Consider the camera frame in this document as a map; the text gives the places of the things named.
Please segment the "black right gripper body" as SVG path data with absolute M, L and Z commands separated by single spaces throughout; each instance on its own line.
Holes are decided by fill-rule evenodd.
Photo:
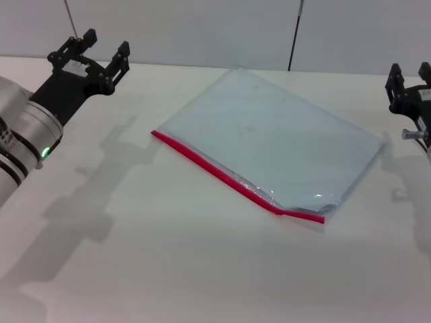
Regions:
M 427 85 L 416 85 L 404 88 L 389 88 L 389 110 L 411 119 L 418 131 L 426 131 L 428 136 L 423 139 L 426 148 L 430 148 L 430 100 L 423 100 L 420 90 L 430 90 Z

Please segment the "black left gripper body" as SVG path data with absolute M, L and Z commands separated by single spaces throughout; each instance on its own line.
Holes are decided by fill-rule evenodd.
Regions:
M 71 60 L 34 92 L 30 101 L 49 111 L 61 125 L 66 125 L 85 101 L 95 95 L 110 93 L 110 75 L 98 63 Z

